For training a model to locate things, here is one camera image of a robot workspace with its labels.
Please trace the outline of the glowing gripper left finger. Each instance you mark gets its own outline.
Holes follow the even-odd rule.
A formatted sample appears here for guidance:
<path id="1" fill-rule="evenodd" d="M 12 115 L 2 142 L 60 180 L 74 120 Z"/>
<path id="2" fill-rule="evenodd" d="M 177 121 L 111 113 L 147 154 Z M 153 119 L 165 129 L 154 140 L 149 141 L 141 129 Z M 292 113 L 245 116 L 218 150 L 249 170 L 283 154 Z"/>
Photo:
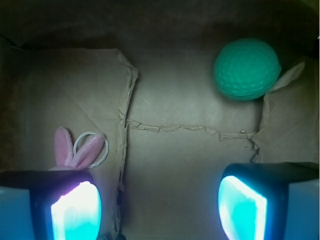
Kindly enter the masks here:
<path id="1" fill-rule="evenodd" d="M 95 240 L 102 200 L 85 170 L 0 174 L 2 240 Z"/>

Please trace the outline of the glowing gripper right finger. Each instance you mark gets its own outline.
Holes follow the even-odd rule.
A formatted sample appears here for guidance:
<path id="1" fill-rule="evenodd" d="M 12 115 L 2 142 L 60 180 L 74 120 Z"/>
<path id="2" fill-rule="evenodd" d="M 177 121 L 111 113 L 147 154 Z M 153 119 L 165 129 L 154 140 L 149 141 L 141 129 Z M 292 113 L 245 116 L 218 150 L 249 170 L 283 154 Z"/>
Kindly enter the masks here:
<path id="1" fill-rule="evenodd" d="M 229 240 L 318 240 L 320 166 L 233 163 L 223 171 L 218 212 Z"/>

